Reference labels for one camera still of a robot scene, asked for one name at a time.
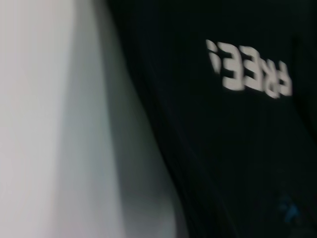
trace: blue logo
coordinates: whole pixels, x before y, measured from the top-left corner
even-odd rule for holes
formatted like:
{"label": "blue logo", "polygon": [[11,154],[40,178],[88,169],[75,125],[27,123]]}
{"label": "blue logo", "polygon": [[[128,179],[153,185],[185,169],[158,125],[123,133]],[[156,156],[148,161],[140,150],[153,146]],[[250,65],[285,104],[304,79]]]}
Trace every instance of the blue logo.
{"label": "blue logo", "polygon": [[298,207],[293,203],[289,196],[284,196],[280,200],[279,210],[285,214],[284,222],[290,224],[290,222],[300,216]]}

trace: black t-shirt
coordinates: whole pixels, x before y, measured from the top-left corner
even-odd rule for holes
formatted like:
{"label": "black t-shirt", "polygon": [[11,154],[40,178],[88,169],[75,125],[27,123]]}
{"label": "black t-shirt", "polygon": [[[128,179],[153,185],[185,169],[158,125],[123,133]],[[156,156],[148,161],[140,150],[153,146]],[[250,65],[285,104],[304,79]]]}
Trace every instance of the black t-shirt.
{"label": "black t-shirt", "polygon": [[109,6],[190,236],[288,238],[312,231],[315,2],[110,0]]}

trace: white letter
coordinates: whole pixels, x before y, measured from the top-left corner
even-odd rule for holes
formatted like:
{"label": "white letter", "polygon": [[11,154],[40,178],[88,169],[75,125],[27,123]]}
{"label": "white letter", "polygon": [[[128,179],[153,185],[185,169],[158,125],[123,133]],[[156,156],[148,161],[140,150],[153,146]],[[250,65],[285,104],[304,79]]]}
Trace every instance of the white letter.
{"label": "white letter", "polygon": [[[218,51],[217,46],[214,44],[214,42],[212,42],[210,40],[206,40],[206,43],[207,43],[207,48],[210,51],[213,51],[215,53]],[[211,64],[213,66],[213,69],[214,69],[215,73],[220,74],[221,59],[219,58],[218,55],[216,55],[214,53],[209,53],[209,57],[210,57]]]}
{"label": "white letter", "polygon": [[265,60],[262,59],[262,69],[266,73],[266,77],[264,79],[264,89],[266,94],[272,98],[279,98],[278,82],[274,62],[268,59],[266,64]]}
{"label": "white letter", "polygon": [[284,85],[279,85],[279,92],[284,96],[292,95],[292,81],[288,76],[287,66],[282,61],[279,62],[278,78],[284,81]]}
{"label": "white letter", "polygon": [[225,69],[228,69],[230,71],[233,71],[233,78],[223,77],[222,84],[224,87],[240,91],[244,89],[244,84],[242,82],[242,63],[241,63],[241,56],[238,51],[238,49],[231,45],[226,43],[218,43],[218,46],[221,50],[231,53],[232,59],[224,59],[223,60],[223,67]]}
{"label": "white letter", "polygon": [[249,88],[253,88],[262,92],[262,69],[260,68],[259,52],[252,47],[246,46],[240,46],[240,50],[245,55],[252,57],[252,60],[246,59],[243,64],[246,69],[254,73],[254,78],[251,78],[249,76],[244,77],[244,84]]}

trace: dark fabric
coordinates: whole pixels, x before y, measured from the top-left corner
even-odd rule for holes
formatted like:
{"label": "dark fabric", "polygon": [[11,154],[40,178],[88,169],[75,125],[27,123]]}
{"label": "dark fabric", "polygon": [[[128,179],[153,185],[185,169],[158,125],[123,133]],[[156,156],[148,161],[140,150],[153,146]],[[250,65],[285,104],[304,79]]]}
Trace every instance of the dark fabric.
{"label": "dark fabric", "polygon": [[[312,230],[317,224],[315,6],[308,0],[108,3],[190,236],[289,237],[292,229],[278,210],[283,194]],[[219,72],[206,40],[218,48]],[[242,63],[251,58],[240,46],[256,49],[276,72],[282,71],[280,61],[285,63],[292,95],[272,98],[247,86],[224,87],[224,77],[234,72],[224,63],[232,55],[219,43],[238,49]],[[239,66],[243,76],[255,77]]]}

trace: white wall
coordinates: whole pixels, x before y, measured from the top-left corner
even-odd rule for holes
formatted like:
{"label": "white wall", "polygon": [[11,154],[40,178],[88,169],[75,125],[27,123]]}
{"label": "white wall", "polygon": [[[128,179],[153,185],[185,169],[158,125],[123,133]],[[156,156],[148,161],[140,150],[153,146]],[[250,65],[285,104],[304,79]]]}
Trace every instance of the white wall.
{"label": "white wall", "polygon": [[0,0],[2,238],[185,237],[109,15],[95,10]]}

